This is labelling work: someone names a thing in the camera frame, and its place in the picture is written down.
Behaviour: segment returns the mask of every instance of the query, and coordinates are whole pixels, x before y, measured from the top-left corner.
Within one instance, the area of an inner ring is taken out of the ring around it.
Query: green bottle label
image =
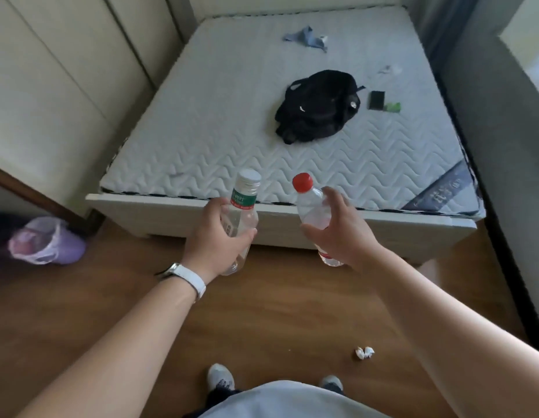
[[[256,195],[242,195],[236,189],[232,190],[231,204],[241,210],[251,210],[256,203]]]

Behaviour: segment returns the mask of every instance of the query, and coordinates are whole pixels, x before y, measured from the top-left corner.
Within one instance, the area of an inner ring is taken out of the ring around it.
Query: white sneaker
[[[339,379],[339,377],[327,376],[327,377],[322,378],[322,380],[320,381],[320,387],[324,388],[324,386],[329,383],[333,383],[334,385],[339,387],[341,391],[343,391],[343,383],[341,383],[341,380]]]
[[[226,366],[213,364],[208,370],[208,388],[212,391],[215,387],[224,387],[235,390],[234,378]]]

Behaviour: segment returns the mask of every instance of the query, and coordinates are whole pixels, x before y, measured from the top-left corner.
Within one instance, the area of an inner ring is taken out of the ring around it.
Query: wristwatch
[[[183,265],[180,265],[178,262],[171,265],[165,271],[155,273],[155,275],[158,276],[159,280],[165,280],[173,276],[180,277],[181,279],[186,280],[196,290],[196,300],[200,299],[203,295],[203,292],[205,292],[205,283],[203,282],[201,277],[198,274],[194,273],[192,270],[189,270]]]

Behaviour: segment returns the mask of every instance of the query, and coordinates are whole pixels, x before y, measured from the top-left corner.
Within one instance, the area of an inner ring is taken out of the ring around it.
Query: plastic water bottle
[[[231,204],[224,206],[221,213],[221,224],[230,237],[237,237],[245,230],[256,228],[258,225],[258,213],[254,205],[261,181],[262,176],[255,170],[242,169],[239,171],[230,198]],[[224,276],[236,273],[244,266],[249,249],[250,246],[247,246],[238,255],[237,260],[223,273]]]
[[[323,192],[314,187],[312,176],[300,173],[293,178],[294,189],[298,192],[297,210],[303,223],[313,225],[320,230],[325,229],[331,220],[331,208],[325,203]],[[331,258],[327,252],[316,245],[322,261],[331,266],[339,267],[342,262]]]

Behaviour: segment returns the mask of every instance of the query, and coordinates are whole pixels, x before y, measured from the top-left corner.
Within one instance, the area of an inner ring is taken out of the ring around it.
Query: white bed frame
[[[198,22],[206,17],[329,10],[401,0],[190,0]],[[186,237],[206,201],[183,198],[90,194],[89,204],[135,236]],[[296,207],[257,204],[259,245],[314,249],[300,232]],[[435,258],[476,229],[469,218],[361,211],[378,240],[415,264]]]
[[[138,195],[90,194],[89,204],[138,237],[186,237],[207,201]],[[256,204],[258,245],[315,249],[300,231],[297,208]],[[414,264],[436,258],[476,230],[469,218],[360,211],[385,247]]]

